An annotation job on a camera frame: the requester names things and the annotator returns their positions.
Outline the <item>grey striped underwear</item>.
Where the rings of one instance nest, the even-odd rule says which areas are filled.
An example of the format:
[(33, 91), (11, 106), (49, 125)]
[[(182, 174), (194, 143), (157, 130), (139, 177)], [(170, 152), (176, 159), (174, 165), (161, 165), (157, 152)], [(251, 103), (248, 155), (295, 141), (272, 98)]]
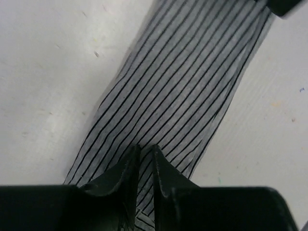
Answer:
[(65, 182), (82, 186), (139, 145), (135, 230), (154, 230), (151, 147), (192, 176), (272, 21), (264, 0), (157, 1)]

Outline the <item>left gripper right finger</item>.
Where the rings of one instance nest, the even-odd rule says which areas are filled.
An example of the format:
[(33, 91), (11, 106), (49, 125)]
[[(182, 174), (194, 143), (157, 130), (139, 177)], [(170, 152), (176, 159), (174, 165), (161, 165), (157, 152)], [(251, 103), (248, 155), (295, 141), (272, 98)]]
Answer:
[(159, 145), (151, 149), (154, 187), (154, 222), (157, 231), (180, 231), (177, 193), (199, 188), (180, 173), (164, 156)]

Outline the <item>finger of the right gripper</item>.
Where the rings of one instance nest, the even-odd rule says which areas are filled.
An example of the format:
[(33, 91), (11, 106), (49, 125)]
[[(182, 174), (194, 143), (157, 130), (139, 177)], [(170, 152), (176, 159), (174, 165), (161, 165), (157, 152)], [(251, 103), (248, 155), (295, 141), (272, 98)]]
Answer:
[(266, 6), (276, 16), (285, 16), (303, 0), (267, 0)]

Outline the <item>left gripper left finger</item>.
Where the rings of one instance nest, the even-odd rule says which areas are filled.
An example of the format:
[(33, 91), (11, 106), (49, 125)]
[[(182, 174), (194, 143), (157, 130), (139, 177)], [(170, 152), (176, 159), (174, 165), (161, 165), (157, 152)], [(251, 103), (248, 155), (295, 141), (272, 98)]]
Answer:
[(88, 196), (82, 231), (134, 230), (141, 148), (131, 147), (117, 164), (80, 187)]

